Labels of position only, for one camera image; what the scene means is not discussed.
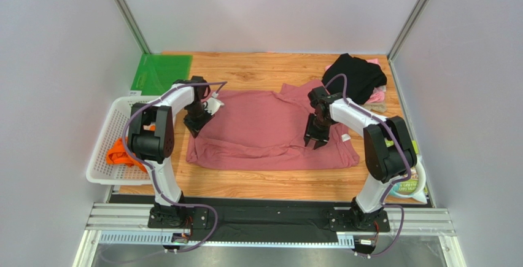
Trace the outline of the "dusty red t-shirt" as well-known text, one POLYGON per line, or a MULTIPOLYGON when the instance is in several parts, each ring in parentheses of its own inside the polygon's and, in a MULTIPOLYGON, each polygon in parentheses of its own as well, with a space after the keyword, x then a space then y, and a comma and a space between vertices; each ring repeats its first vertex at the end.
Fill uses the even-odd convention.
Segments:
POLYGON ((343 169, 357 165, 346 126, 330 128, 328 143, 304 144, 313 108, 308 93, 322 86, 312 80, 299 87, 283 84, 279 92, 222 90, 224 105, 197 137, 188 141, 186 161, 219 170, 288 171, 343 169))

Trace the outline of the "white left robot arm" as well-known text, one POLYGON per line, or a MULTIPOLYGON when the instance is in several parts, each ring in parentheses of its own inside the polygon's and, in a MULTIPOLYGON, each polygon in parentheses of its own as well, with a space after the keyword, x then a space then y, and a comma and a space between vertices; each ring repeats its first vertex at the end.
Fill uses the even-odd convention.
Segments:
POLYGON ((171 155, 174 150, 174 117, 186 110, 184 125, 197 137, 214 114, 204 102, 210 95, 210 83, 203 77, 177 80, 159 98, 149 103, 137 103, 124 127, 127 141, 124 146, 133 160, 142 164, 155 190, 151 215, 159 219, 185 221, 188 205, 174 176, 171 155))

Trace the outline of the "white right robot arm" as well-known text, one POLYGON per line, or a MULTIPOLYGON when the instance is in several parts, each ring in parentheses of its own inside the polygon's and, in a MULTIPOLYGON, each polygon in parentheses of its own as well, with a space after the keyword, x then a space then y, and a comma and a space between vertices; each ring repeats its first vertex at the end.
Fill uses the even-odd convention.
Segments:
POLYGON ((343 93, 330 95, 325 87, 312 89, 308 98, 314 111, 304 133, 306 144, 312 141, 315 149, 327 145, 330 128, 335 124, 346 126, 363 138, 368 177, 352 200, 348 217, 359 228, 371 224, 383 211, 392 187, 409 180, 417 164, 406 123, 399 116, 387 118, 368 111, 343 93))

